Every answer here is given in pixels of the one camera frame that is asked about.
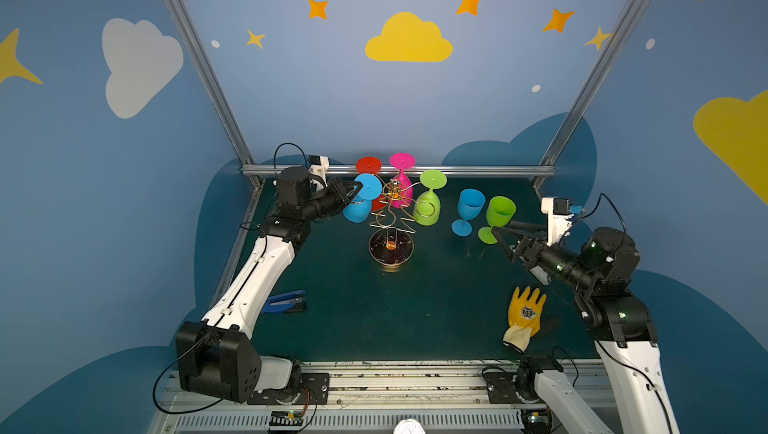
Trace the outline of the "blue wine glass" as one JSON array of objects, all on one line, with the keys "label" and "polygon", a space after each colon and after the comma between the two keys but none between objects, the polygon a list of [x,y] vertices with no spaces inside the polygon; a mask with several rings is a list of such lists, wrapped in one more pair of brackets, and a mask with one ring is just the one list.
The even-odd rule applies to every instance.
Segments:
[{"label": "blue wine glass", "polygon": [[365,199],[362,203],[350,203],[343,210],[345,218],[353,223],[364,222],[372,212],[372,201],[382,194],[382,182],[380,179],[368,173],[359,174],[355,180],[364,183],[364,188],[359,192]]},{"label": "blue wine glass", "polygon": [[478,189],[466,188],[462,190],[457,206],[459,218],[451,224],[453,233],[460,237],[470,236],[472,234],[471,220],[482,212],[485,202],[485,195]]}]

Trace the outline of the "red wine glass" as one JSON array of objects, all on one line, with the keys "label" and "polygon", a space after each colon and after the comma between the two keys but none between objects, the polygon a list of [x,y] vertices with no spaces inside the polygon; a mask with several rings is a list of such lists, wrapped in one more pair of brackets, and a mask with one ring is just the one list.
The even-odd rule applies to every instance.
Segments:
[{"label": "red wine glass", "polygon": [[[368,173],[373,174],[375,176],[378,176],[378,173],[380,172],[382,168],[382,161],[374,156],[365,156],[360,158],[358,162],[356,162],[356,169],[359,173]],[[385,197],[383,194],[380,194],[378,198],[374,199],[372,201],[372,211],[378,212],[382,210],[385,207],[384,203]]]}]

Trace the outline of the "green wine glass front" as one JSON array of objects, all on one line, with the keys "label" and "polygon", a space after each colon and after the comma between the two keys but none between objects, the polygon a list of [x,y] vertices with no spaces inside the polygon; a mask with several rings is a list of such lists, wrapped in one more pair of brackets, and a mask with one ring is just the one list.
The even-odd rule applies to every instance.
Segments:
[{"label": "green wine glass front", "polygon": [[485,244],[496,244],[497,239],[492,232],[492,228],[506,226],[512,220],[516,211],[517,206],[512,199],[506,196],[492,197],[486,211],[488,226],[484,226],[478,231],[478,238]]}]

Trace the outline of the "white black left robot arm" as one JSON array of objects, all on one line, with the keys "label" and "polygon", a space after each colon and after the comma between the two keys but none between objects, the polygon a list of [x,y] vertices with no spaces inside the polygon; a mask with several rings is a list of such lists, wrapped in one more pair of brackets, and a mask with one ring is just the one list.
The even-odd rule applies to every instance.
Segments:
[{"label": "white black left robot arm", "polygon": [[282,403],[299,396],[297,362],[258,354],[251,341],[255,324],[277,280],[306,242],[312,222],[342,212],[362,188],[360,181],[325,180],[304,166],[280,172],[278,200],[260,225],[246,263],[201,321],[185,322],[176,334],[183,390],[237,403],[259,393]]}]

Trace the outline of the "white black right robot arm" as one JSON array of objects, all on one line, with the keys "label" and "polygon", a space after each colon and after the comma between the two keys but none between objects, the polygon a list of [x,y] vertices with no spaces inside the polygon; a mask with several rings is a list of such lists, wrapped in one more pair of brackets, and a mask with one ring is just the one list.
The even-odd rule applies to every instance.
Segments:
[{"label": "white black right robot arm", "polygon": [[593,339],[625,433],[676,433],[667,394],[659,337],[647,306],[629,289],[640,254],[623,230],[600,227],[579,252],[548,243],[539,226],[511,222],[494,227],[505,254],[543,285],[568,286]]}]

